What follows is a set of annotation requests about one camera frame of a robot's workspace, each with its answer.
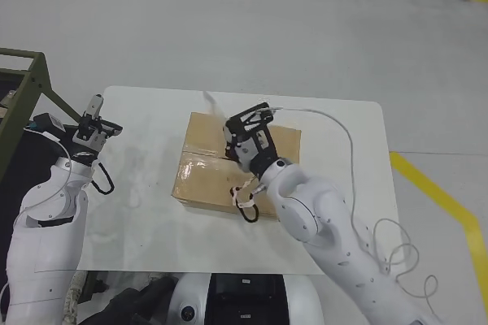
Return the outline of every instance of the white cable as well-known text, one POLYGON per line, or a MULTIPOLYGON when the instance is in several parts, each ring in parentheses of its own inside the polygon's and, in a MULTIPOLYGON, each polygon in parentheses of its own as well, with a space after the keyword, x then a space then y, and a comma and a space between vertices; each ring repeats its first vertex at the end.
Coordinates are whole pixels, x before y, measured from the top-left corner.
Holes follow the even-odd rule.
POLYGON ((426 304, 429 306, 430 308, 430 311, 432 312, 432 315, 439 320, 439 317, 438 315, 435 313, 434 311, 434 308, 432 308, 432 305, 430 304, 430 297, 433 296, 434 294, 436 294, 436 292, 439 290, 439 281, 438 281, 438 278, 435 276, 435 275, 428 275, 426 278, 425 278, 425 282, 423 283, 423 291, 425 292, 425 295, 418 295, 418 294, 415 294, 415 293, 412 293, 412 292, 409 292, 407 289, 405 289, 404 286, 401 285, 401 283, 399 282, 399 277, 402 276, 402 275, 406 275, 412 271, 414 271, 417 267, 417 265, 419 264, 420 262, 420 251, 417 247, 415 247, 414 244, 410 244, 410 243, 405 243, 405 244, 401 244, 399 246, 397 246, 396 248, 394 248, 392 250, 392 253, 390 254, 390 258, 389 258, 389 262, 392 260, 392 257, 394 256, 394 254, 399 250, 401 249, 402 247, 404 246, 410 246, 411 248, 413 248, 415 251, 416 251, 416 262, 414 263, 414 265, 412 265, 411 268, 409 268, 408 270, 405 270, 401 273, 398 273, 395 277, 396 279, 396 283, 398 284, 398 286, 409 296, 411 297, 414 297, 414 298, 419 298, 419 299, 425 299, 426 300, 426 304), (426 292, 426 284, 429 282, 430 279, 434 279, 435 280, 435 287, 434 287, 434 290, 432 290, 431 293, 427 293, 426 292))
MULTIPOLYGON (((6 291, 7 286, 9 285, 9 282, 3 285, 2 290, 0 290, 0 305, 2 303, 2 297, 3 293, 6 291)), ((2 317, 2 307, 0 306, 0 324, 3 324, 3 317, 2 317)))
POLYGON ((15 218, 15 221, 13 222, 13 228, 15 227, 16 225, 16 221, 18 221, 18 218, 24 213, 26 212, 27 210, 31 210, 32 208, 36 207, 36 206, 39 206, 47 201, 49 201, 51 198, 55 197, 56 195, 58 195, 58 193, 65 188, 65 186, 67 186, 68 184, 68 180, 71 178, 71 174, 72 174, 72 161, 71 161, 71 155, 68 153, 67 149, 65 149, 65 147, 59 143, 57 140, 49 137, 49 136, 46 136, 45 134, 41 133, 41 132, 38 132, 38 131, 34 131, 34 130, 30 130, 28 128, 24 128, 25 131, 27 132, 31 132, 31 133, 36 133, 36 134, 39 134, 43 137, 46 137, 47 139, 53 141, 54 143, 58 144, 62 149, 63 151, 65 151, 65 154, 67 155, 67 158, 68 158, 68 161, 69 161, 69 168, 68 168, 68 174, 67 174, 67 179, 65 180, 65 182, 63 183, 63 185, 58 189, 58 191, 56 191, 54 194, 52 194, 51 196, 49 196, 48 198, 46 198, 45 200, 43 201, 40 201, 38 202, 37 204, 33 205, 33 206, 27 206, 25 207, 22 211, 20 211, 20 213, 16 216, 15 218))
POLYGON ((267 111, 267 110, 271 110, 271 111, 279 111, 279 110, 302 111, 302 112, 307 111, 307 112, 323 115, 323 116, 333 120, 334 122, 336 122, 343 129, 343 131, 345 131, 345 133, 347 134, 347 137, 349 138, 349 143, 351 144, 351 183, 352 183, 351 226, 352 226, 353 232, 355 233, 356 240, 358 240, 358 242, 359 242, 360 249, 363 250, 365 253, 371 255, 370 252, 368 251, 368 244, 362 243, 362 239, 359 236, 358 230, 356 230, 356 226, 355 226, 355 222, 354 222, 355 209, 356 209, 356 182, 355 182, 355 172, 354 172, 354 170, 355 170, 354 169, 354 163, 355 163, 355 160, 354 160, 354 141, 352 140, 352 136, 351 136, 351 133, 349 132, 349 129, 345 125, 343 125, 343 123, 340 122, 334 116, 329 115, 327 113, 324 113, 323 111, 320 111, 320 110, 313 110, 310 108, 284 108, 284 107, 269 107, 269 108, 262 109, 262 111, 267 111))
POLYGON ((408 244, 411 244, 412 241, 410 239, 410 236, 408 235, 408 232, 407 230, 399 223, 395 222, 394 220, 392 219, 388 219, 388 218, 381 218, 379 219, 378 221, 376 221, 376 223, 374 224, 374 229, 373 229, 373 250, 374 250, 374 254, 376 255, 376 257, 374 258, 378 264, 378 266, 380 267, 380 271, 383 271, 383 266, 381 265, 382 263, 385 263, 385 267, 390 267, 390 266, 393 266, 393 265, 399 265, 399 264, 403 264, 405 263, 405 260, 406 258, 403 257, 403 259, 401 261, 398 261, 398 262, 384 262, 380 259, 379 255, 378 255, 378 252, 377 252, 377 241, 376 241, 376 230, 377 230, 377 226, 382 223, 383 221, 386 221, 386 222, 390 222, 390 223, 393 223, 395 224, 396 226, 399 227, 399 229, 401 229, 403 231, 403 233, 405 234, 405 237, 407 238, 408 240, 408 244))
POLYGON ((352 229, 355 233, 355 236, 356 236, 356 239, 358 240, 358 244, 359 244, 359 247, 367 254, 369 254, 372 258, 374 258, 375 262, 378 264, 378 266, 380 268, 382 268, 381 266, 381 263, 383 263, 383 261, 380 260, 379 256, 378 256, 378 253, 377 253, 377 242, 376 242, 376 230, 377 230, 377 225, 382 222, 382 221, 389 221, 389 222, 392 222, 394 223, 395 225, 397 225, 402 231, 403 233, 405 234, 405 236, 408 238, 408 243, 404 243, 404 244, 401 244, 399 246, 397 246, 395 249, 392 250, 392 253, 390 254, 390 258, 389 258, 389 261, 388 262, 385 262, 385 264, 387 265, 388 267, 388 273, 390 274, 390 271, 391 271, 391 267, 393 265, 398 265, 398 264, 401 264, 403 262, 405 262, 405 259, 406 258, 403 258, 403 260, 401 261, 398 261, 398 262, 392 262, 392 258, 394 256, 394 254, 399 250, 401 249, 402 247, 405 247, 405 246, 409 246, 411 248, 413 248, 415 251, 416 251, 416 255, 417 255, 417 258, 416 258, 416 263, 414 263, 414 265, 397 274, 395 276, 395 280, 396 280, 396 283, 398 284, 398 286, 409 296, 411 297, 414 297, 414 298, 421 298, 421 299, 425 299, 426 300, 426 303, 427 305, 429 306, 430 308, 430 311, 432 312, 432 314, 437 318, 439 319, 439 317, 436 315, 436 313, 434 312, 434 308, 432 308, 432 306, 430 305, 430 301, 429 301, 429 298, 431 296, 433 296, 437 291, 438 291, 438 288, 439 288, 439 281, 438 281, 438 278, 435 276, 435 275, 429 275, 426 277, 425 279, 425 283, 424 283, 424 291, 425 291, 425 295, 424 296, 421 296, 421 295, 416 295, 414 293, 411 293, 409 292, 407 289, 405 289, 401 283, 399 282, 399 277, 402 276, 402 275, 406 275, 407 273, 410 273, 412 271, 414 271, 417 267, 417 264, 419 263, 420 261, 420 252, 419 252, 419 249, 417 247, 415 247, 414 244, 411 243, 411 239, 410 239, 410 236, 408 235, 408 232, 407 230, 401 225, 399 224, 398 222, 392 220, 392 219, 387 219, 387 218, 383 218, 383 219, 379 219, 376 224, 374 225, 374 229, 373 229, 373 249, 374 249, 374 255, 373 256, 369 251, 368 249, 368 245, 366 244, 365 247, 364 247, 364 244, 362 243, 362 239, 361 237, 359 236, 359 233, 358 231, 356 230, 356 226, 354 224, 354 217, 355 217, 355 207, 356 207, 356 185, 355 185, 355 169, 354 169, 354 143, 353 143, 353 140, 352 140, 352 136, 351 136, 351 133, 349 132, 349 129, 347 129, 347 127, 342 123, 340 122, 337 118, 335 118, 334 116, 332 115, 329 115, 327 113, 324 113, 323 111, 320 111, 320 110, 313 110, 313 109, 305 109, 305 108, 284 108, 284 107, 268 107, 268 108, 263 108, 263 109, 260 109, 258 111, 280 111, 280 110, 283 110, 283 111, 306 111, 306 112, 311 112, 311 113, 315 113, 315 114, 318 114, 318 115, 323 115, 327 118, 330 118, 331 120, 333 120, 334 122, 336 122, 342 129, 343 131, 345 131, 345 133, 347 134, 347 137, 349 138, 349 142, 351 143, 351 183, 352 183, 352 209, 351 209, 351 226, 352 226, 352 229), (436 281, 436 286, 434 288, 434 290, 428 294, 426 292, 426 284, 428 283, 428 281, 431 279, 431 278, 434 278, 435 281, 436 281))

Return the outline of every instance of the brown cardboard box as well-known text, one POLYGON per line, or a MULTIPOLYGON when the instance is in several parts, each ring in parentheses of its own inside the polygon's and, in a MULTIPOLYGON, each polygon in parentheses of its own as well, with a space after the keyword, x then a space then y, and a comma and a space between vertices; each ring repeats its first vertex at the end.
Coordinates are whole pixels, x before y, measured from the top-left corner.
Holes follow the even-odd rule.
MULTIPOLYGON (((298 163, 301 132, 278 126, 269 130, 278 155, 298 163)), ((192 113, 172 196, 185 206, 239 214, 232 205, 229 189, 242 185, 253 175, 242 172, 235 162, 225 158, 225 145, 222 125, 215 116, 192 113)), ((247 201, 257 185, 258 180, 254 180, 239 192, 242 201, 247 201)), ((257 195, 255 202, 261 216, 276 216, 265 193, 257 195)))

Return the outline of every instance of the white table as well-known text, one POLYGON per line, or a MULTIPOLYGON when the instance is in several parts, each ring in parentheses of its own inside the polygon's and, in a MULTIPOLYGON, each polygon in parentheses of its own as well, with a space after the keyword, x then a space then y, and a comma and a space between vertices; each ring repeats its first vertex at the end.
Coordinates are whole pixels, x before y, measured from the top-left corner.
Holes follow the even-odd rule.
MULTIPOLYGON (((227 116, 262 101, 313 108, 340 119, 355 142, 356 216, 370 228, 380 218, 398 220, 381 108, 374 102, 210 93, 227 116)), ((101 152, 115 183, 109 196, 90 198, 79 269, 109 271, 232 272, 319 275, 302 245, 275 220, 246 223, 241 216, 187 210, 171 197, 191 111, 208 112, 201 91, 112 86, 105 90, 104 119, 124 127, 101 152)), ((281 111, 273 124, 302 130, 300 165, 329 177, 351 205, 349 142, 330 119, 281 111)), ((100 184, 101 172, 94 178, 100 184)), ((399 231, 381 228, 386 251, 401 244, 399 231)))

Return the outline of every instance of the olive green frame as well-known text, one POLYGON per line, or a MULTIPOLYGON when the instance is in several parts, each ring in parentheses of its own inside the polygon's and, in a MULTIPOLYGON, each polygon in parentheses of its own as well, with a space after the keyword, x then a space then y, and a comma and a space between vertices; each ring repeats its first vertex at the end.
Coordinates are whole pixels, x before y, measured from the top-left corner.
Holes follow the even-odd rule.
POLYGON ((76 122, 80 115, 51 88, 46 56, 42 52, 0 48, 0 55, 31 58, 28 70, 0 68, 0 80, 19 81, 7 113, 0 124, 0 182, 24 132, 38 99, 43 93, 76 122))

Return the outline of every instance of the black cable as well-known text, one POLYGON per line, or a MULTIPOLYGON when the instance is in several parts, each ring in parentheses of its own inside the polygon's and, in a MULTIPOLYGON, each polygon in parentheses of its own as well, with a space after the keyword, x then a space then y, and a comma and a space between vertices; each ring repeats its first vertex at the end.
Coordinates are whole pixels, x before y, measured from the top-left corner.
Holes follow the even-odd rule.
POLYGON ((107 177, 108 184, 111 186, 111 189, 109 189, 108 191, 103 191, 102 189, 99 188, 99 186, 98 186, 98 184, 96 182, 92 181, 91 183, 98 190, 98 192, 100 192, 103 195, 108 195, 108 194, 114 192, 114 182, 112 182, 112 178, 111 178, 110 175, 108 175, 108 172, 105 169, 105 167, 103 166, 103 164, 102 163, 99 163, 98 166, 103 171, 103 174, 105 174, 105 176, 107 177))
MULTIPOLYGON (((229 193, 231 194, 231 196, 233 196, 233 188, 229 189, 229 193)), ((235 202, 237 203, 237 209, 241 212, 241 215, 244 218, 244 220, 246 220, 248 223, 256 223, 257 221, 259 221, 259 207, 256 204, 253 205, 253 210, 255 210, 255 217, 253 219, 249 219, 246 215, 246 212, 244 212, 244 209, 238 206, 238 201, 235 200, 235 202)))

